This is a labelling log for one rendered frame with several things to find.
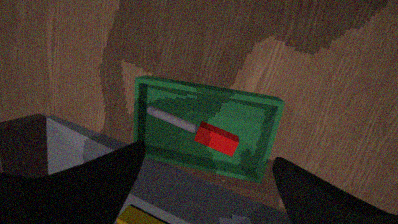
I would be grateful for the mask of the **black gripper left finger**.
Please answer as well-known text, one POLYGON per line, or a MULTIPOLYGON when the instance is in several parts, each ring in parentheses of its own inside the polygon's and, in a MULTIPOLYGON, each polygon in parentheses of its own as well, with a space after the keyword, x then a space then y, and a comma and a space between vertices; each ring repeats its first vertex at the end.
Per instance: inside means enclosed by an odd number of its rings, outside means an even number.
POLYGON ((114 224, 145 154, 138 141, 49 176, 0 172, 0 224, 114 224))

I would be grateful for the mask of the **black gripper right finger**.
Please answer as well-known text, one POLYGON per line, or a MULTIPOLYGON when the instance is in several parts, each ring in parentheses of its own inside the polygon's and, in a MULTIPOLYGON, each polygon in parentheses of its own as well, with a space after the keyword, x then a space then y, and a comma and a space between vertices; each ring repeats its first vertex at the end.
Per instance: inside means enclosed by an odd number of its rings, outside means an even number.
POLYGON ((275 158, 272 173, 291 224, 398 224, 398 215, 371 206, 285 158, 275 158))

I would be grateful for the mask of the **green tray floor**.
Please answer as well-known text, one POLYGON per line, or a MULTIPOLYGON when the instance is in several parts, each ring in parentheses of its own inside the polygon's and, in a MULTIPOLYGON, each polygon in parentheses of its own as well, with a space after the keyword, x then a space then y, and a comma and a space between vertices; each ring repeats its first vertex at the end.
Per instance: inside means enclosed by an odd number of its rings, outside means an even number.
POLYGON ((147 84, 146 145, 256 168, 273 105, 147 84), (233 156, 194 141, 191 133, 147 113, 156 107, 198 126, 202 121, 239 136, 233 156))

